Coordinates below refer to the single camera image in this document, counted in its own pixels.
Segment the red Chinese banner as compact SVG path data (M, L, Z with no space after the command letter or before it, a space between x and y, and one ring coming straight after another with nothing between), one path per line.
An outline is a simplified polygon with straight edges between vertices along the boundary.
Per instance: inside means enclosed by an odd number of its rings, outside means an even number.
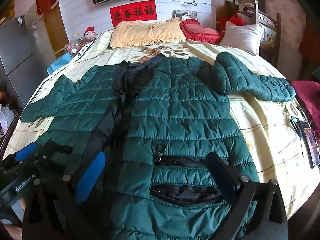
M156 3L154 0L128 3L110 9L112 26L123 21L157 20Z

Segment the grey refrigerator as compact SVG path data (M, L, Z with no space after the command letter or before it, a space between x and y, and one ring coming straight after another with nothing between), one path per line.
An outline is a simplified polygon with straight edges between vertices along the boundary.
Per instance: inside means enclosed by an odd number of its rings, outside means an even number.
M48 76L31 26L25 17L11 17L1 24L1 83L22 111Z

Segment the red ruffled cushion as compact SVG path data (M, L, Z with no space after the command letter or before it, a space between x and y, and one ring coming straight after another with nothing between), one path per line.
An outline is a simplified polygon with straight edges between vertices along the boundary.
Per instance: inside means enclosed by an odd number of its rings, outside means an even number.
M200 25L198 20L187 19L180 23L180 29L188 40L219 44L223 35L215 29Z

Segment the white pillow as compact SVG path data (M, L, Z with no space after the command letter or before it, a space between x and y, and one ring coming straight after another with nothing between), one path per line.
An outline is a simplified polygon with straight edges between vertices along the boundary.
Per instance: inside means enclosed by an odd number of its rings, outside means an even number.
M226 23L225 34L220 41L220 46L242 49L251 55L258 55L263 28L260 24L235 25Z

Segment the floral cream bedspread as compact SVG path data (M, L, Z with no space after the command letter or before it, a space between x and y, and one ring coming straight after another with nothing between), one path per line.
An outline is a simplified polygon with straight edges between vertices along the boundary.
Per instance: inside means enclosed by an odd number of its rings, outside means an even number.
M65 75L79 80L92 66L111 65L122 60L137 62L162 53L170 57L198 57L213 63L221 52L229 52L257 74L281 77L281 73L258 55L230 46L195 41L172 41L153 46L110 48L107 31L71 63L48 76L33 94L32 101L46 96L56 80ZM319 171L310 168L306 148L290 124L291 115L299 116L297 101L275 103L241 93L229 97L231 115L236 121L257 168L259 179L276 178L284 198L287 217L292 217L310 198L319 184Z

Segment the pig plush toy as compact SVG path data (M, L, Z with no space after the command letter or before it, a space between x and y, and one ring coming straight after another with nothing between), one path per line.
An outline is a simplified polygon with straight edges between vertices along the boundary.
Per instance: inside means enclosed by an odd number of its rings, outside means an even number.
M84 40L90 42L97 37L97 32L95 31L94 27L88 27L84 32Z

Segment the dark booklet on bed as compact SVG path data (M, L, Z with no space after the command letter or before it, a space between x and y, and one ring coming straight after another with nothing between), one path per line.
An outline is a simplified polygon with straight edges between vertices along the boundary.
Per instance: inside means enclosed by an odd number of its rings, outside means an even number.
M305 144L310 168L318 167L319 147L316 141L316 137L313 131L311 130L309 123L307 121L299 120L294 116L291 117L290 122L295 132L298 134L300 139L302 139Z

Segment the blue bag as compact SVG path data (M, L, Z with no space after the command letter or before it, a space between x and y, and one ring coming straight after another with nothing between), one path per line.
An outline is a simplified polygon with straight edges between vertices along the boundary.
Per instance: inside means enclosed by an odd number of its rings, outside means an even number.
M72 56L69 52L63 54L55 62L50 64L50 67L47 69L47 73L51 75L56 70L60 69L64 65L68 64L72 60Z

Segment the green quilted puffer jacket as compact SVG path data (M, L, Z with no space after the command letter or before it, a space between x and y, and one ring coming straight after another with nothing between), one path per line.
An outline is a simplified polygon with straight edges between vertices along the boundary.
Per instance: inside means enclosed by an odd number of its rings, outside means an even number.
M235 92L271 102L296 94L287 80L255 74L227 52L214 64L158 55L94 66L77 82L61 76L21 121L53 118L39 144L52 139L83 160L108 154L96 239L208 239L231 206L205 166L207 154L258 180L230 113Z

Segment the crimson velvet blanket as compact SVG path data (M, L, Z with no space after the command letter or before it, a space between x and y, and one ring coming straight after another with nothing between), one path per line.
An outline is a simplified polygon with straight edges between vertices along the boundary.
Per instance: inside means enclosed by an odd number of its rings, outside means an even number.
M296 99L306 114L311 130L319 140L320 84L305 80L290 81L290 84L296 91Z

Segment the wooden chair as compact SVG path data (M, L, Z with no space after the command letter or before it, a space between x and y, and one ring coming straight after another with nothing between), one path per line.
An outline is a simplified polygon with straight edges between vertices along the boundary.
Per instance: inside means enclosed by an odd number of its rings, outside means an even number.
M233 0L233 4L238 16L244 16L250 24L256 23L262 27L259 55L277 69L281 39L281 14L277 13L277 19L274 20L260 10L257 0L253 3L240 3L238 0Z

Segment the framed photo on wall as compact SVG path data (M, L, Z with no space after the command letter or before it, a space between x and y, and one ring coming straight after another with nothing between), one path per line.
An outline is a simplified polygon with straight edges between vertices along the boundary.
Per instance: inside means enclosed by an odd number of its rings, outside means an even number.
M182 21L188 19L197 20L197 12L192 10L174 10L172 12L172 18L179 18Z

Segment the yellow ruffled pillow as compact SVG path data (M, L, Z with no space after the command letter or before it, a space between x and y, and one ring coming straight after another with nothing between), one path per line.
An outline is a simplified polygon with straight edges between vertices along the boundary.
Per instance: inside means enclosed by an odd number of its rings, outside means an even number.
M180 29L181 22L179 18L151 23L143 23L141 20L120 22L113 30L110 46L138 47L186 40Z

